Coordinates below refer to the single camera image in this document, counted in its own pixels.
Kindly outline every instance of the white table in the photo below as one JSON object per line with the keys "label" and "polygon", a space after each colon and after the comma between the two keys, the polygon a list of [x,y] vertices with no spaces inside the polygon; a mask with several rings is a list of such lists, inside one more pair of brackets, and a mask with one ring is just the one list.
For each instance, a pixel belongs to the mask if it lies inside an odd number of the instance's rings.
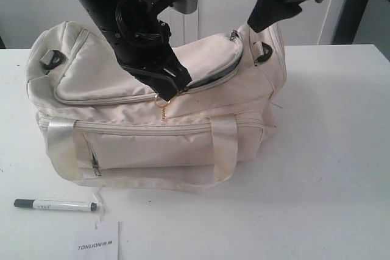
{"label": "white table", "polygon": [[[389,259],[390,63],[373,46],[287,47],[278,132],[203,194],[104,189],[120,259]],[[16,209],[91,200],[44,153],[24,85],[28,50],[0,51],[0,259],[71,259],[97,215]]]}

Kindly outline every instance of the cream duffel bag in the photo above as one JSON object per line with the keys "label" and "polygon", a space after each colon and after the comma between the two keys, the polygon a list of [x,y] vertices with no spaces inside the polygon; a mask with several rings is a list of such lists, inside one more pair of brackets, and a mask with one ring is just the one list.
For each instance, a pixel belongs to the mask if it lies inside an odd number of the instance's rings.
{"label": "cream duffel bag", "polygon": [[[42,59],[60,51],[50,70]],[[275,130],[270,99],[286,79],[278,27],[245,24],[174,49],[193,82],[169,104],[117,64],[97,29],[41,34],[27,90],[54,169],[82,186],[207,189],[252,160]]]}

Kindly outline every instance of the paper tag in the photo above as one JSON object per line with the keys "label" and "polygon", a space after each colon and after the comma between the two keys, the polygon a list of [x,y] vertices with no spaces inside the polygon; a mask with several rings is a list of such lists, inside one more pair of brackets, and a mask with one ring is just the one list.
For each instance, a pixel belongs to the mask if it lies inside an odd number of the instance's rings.
{"label": "paper tag", "polygon": [[108,221],[76,234],[74,260],[118,260],[119,222]]}

